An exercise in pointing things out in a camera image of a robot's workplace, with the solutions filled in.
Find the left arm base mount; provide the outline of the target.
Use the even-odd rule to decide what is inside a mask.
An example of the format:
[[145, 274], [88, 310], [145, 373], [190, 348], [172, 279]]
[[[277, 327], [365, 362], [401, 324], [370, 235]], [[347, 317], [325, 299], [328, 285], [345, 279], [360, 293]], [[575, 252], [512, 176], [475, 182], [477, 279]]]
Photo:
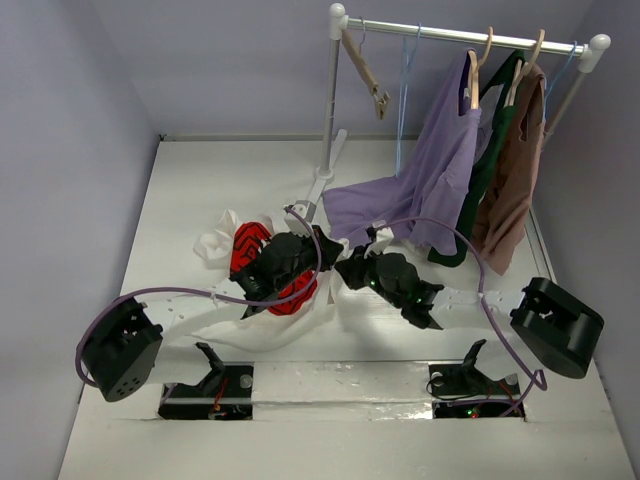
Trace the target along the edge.
[[251, 420], [254, 365], [224, 363], [208, 343], [195, 346], [207, 358], [206, 375], [193, 385], [165, 385], [158, 416], [164, 420]]

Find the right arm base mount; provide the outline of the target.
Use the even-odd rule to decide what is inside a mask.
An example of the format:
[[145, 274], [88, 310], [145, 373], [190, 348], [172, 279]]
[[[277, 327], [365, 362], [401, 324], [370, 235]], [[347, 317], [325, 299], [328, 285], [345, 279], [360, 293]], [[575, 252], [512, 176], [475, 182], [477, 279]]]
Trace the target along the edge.
[[521, 396], [516, 375], [491, 380], [476, 368], [485, 344], [485, 339], [476, 341], [460, 362], [429, 365], [425, 390], [435, 419], [526, 417], [522, 406], [512, 409]]

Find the white t shirt red print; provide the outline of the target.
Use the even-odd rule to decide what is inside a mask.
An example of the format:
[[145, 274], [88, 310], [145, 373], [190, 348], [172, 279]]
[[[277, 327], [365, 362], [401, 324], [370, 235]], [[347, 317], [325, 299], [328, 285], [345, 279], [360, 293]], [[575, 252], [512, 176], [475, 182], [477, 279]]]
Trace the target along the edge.
[[[206, 269], [224, 279], [255, 259], [273, 236], [288, 231], [283, 214], [273, 212], [257, 221], [243, 222], [236, 212], [227, 210], [213, 231], [198, 238], [193, 250]], [[185, 296], [183, 299], [195, 312], [176, 313], [168, 324], [165, 341], [180, 346], [204, 341], [251, 353], [273, 351], [331, 320], [341, 286], [336, 273], [321, 273], [314, 278], [308, 271], [279, 297], [283, 299], [300, 290], [302, 295], [245, 320], [226, 320], [212, 310], [216, 305], [213, 300]]]

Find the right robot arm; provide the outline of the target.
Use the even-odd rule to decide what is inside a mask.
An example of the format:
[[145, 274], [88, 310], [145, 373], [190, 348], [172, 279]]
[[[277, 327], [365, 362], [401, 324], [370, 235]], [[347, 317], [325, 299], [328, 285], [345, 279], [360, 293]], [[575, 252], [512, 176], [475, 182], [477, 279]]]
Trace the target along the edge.
[[498, 347], [479, 348], [460, 368], [462, 384], [473, 392], [526, 369], [582, 379], [604, 328], [599, 313], [543, 277], [533, 277], [520, 291], [455, 290], [420, 279], [400, 253], [354, 253], [335, 270], [349, 289], [373, 290], [419, 329], [495, 334]]

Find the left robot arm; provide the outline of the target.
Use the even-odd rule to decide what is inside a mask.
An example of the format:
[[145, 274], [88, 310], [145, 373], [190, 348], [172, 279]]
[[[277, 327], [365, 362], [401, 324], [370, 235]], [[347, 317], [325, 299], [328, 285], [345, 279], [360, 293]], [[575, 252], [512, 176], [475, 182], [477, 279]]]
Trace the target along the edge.
[[80, 379], [117, 402], [148, 381], [164, 344], [218, 323], [248, 325], [262, 314], [300, 319], [319, 296], [319, 275], [345, 250], [317, 225], [295, 234], [248, 222], [230, 239], [222, 249], [226, 276], [210, 289], [164, 287], [159, 307], [139, 301], [142, 293], [135, 291], [107, 306], [76, 347]]

